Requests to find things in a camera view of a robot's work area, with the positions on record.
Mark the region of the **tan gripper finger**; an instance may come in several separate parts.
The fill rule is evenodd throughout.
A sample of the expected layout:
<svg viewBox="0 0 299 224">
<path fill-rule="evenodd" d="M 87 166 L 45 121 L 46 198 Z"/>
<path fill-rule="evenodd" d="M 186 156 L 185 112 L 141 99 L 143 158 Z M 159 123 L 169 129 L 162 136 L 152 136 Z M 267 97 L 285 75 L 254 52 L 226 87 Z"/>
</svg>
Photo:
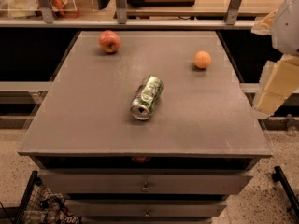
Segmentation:
<svg viewBox="0 0 299 224">
<path fill-rule="evenodd" d="M 270 12 L 265 17 L 257 20 L 251 28 L 251 31 L 256 35 L 270 35 L 276 11 Z"/>
<path fill-rule="evenodd" d="M 255 92 L 252 116 L 267 119 L 299 88 L 299 58 L 283 55 L 277 62 L 268 61 Z"/>
</svg>

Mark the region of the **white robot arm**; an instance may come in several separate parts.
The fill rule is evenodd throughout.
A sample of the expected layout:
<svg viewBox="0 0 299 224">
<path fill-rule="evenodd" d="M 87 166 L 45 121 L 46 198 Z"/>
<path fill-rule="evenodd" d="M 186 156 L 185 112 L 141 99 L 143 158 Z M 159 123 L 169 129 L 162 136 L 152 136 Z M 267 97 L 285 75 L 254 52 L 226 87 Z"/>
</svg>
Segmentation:
<svg viewBox="0 0 299 224">
<path fill-rule="evenodd" d="M 299 0 L 285 0 L 278 8 L 271 39 L 282 57 L 263 67 L 251 109 L 256 119 L 272 116 L 299 88 Z"/>
</svg>

